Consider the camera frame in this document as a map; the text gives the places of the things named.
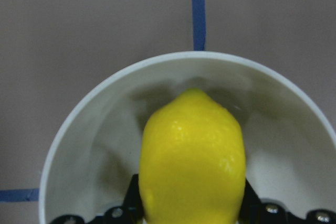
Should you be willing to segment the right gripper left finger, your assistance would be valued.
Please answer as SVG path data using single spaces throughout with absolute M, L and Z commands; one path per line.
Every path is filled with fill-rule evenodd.
M 131 178 L 122 207 L 126 221 L 144 221 L 144 210 L 140 197 L 138 174 L 134 174 Z

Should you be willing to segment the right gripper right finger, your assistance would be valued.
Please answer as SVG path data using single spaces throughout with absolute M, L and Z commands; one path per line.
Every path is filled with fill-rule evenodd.
M 245 179 L 245 189 L 242 205 L 238 215 L 238 221 L 261 221 L 261 200 Z

